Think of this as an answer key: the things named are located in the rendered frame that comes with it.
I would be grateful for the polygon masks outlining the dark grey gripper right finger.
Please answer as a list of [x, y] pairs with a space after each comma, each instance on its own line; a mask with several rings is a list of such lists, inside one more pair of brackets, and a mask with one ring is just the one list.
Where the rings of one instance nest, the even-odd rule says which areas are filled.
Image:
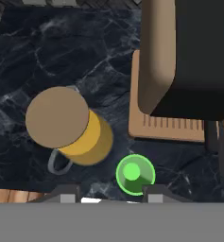
[[144, 203], [190, 202], [190, 199], [173, 194], [168, 188], [161, 184], [145, 185], [143, 187], [143, 194]]

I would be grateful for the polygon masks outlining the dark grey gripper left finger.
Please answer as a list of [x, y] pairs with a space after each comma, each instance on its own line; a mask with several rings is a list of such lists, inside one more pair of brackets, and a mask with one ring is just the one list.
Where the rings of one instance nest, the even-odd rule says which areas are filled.
[[34, 199], [31, 203], [57, 202], [57, 203], [80, 203], [80, 189], [78, 184], [58, 185], [50, 194]]

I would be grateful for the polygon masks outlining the green cup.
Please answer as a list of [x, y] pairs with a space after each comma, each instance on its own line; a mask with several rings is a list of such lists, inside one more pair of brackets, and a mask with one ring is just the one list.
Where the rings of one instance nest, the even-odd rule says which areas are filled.
[[117, 165], [115, 177], [120, 189], [128, 195], [143, 195], [145, 185], [153, 185], [156, 172], [152, 162], [140, 154], [130, 154]]

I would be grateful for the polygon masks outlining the yellow pitcher with brown lid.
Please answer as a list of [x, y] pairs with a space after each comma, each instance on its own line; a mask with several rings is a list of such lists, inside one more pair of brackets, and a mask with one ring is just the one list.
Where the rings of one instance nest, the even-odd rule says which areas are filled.
[[111, 126], [71, 87], [52, 87], [34, 97], [26, 128], [32, 140], [52, 150], [47, 167], [56, 175], [67, 173], [73, 164], [98, 164], [112, 150]]

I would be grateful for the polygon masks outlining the beige and black coffee machine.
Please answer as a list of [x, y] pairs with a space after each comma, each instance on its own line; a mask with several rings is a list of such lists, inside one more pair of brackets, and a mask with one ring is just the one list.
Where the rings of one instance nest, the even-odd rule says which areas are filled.
[[224, 0], [142, 0], [129, 135], [203, 142], [224, 177]]

